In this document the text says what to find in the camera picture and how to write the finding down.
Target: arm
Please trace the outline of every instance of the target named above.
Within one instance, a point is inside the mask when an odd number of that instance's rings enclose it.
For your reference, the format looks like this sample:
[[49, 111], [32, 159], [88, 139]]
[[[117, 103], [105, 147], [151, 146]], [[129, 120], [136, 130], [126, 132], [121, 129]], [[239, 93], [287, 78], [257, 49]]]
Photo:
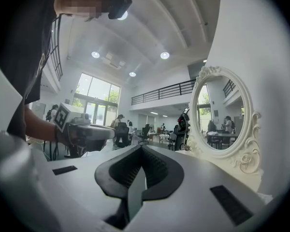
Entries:
[[[36, 139], [55, 142], [55, 125], [37, 117], [30, 108], [25, 105], [24, 117], [26, 123], [26, 135]], [[58, 141], [64, 145], [63, 135], [58, 131]]]

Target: balcony railing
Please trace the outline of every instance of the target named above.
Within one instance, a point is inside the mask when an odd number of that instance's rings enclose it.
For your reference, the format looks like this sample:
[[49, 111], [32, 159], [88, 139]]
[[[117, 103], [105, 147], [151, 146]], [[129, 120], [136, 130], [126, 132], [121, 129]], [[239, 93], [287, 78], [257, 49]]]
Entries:
[[147, 92], [145, 94], [132, 97], [131, 105], [136, 105], [150, 101], [152, 102], [155, 100], [161, 100], [178, 95], [189, 94], [192, 93], [194, 84], [195, 80], [189, 80], [183, 83], [178, 83], [167, 87], [159, 88], [151, 92]]
[[51, 38], [51, 43], [50, 43], [50, 54], [49, 54], [53, 62], [53, 66], [54, 66], [58, 81], [60, 81], [63, 75], [61, 62], [60, 62], [60, 53], [59, 53], [60, 23], [61, 23], [61, 15], [57, 16], [56, 19], [53, 21], [52, 38]]
[[234, 82], [229, 80], [227, 82], [227, 84], [225, 85], [225, 87], [223, 88], [224, 95], [227, 97], [228, 94], [230, 94], [233, 91], [234, 88], [235, 88]]

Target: desk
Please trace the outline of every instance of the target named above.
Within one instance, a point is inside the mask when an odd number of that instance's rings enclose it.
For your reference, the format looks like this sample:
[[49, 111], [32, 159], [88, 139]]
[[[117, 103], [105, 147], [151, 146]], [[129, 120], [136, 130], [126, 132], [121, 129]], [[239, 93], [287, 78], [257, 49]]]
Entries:
[[160, 144], [160, 140], [162, 139], [169, 139], [170, 135], [159, 135], [159, 144]]
[[237, 139], [238, 136], [239, 136], [239, 134], [237, 134], [237, 133], [236, 134], [218, 133], [216, 135], [207, 135], [207, 138], [209, 138], [209, 137], [230, 137], [230, 138], [234, 137], [235, 139]]

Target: door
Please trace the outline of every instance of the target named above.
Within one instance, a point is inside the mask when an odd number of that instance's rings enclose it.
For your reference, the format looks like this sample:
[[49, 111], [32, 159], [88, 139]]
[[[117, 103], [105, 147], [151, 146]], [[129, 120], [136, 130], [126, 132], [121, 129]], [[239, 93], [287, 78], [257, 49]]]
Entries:
[[97, 125], [104, 125], [104, 117], [105, 117], [105, 106], [103, 105], [98, 105], [97, 106], [97, 112], [96, 112], [96, 117], [95, 117], [95, 123]]
[[90, 123], [94, 124], [94, 119], [95, 119], [95, 114], [96, 114], [96, 104], [88, 102], [85, 113], [89, 115]]

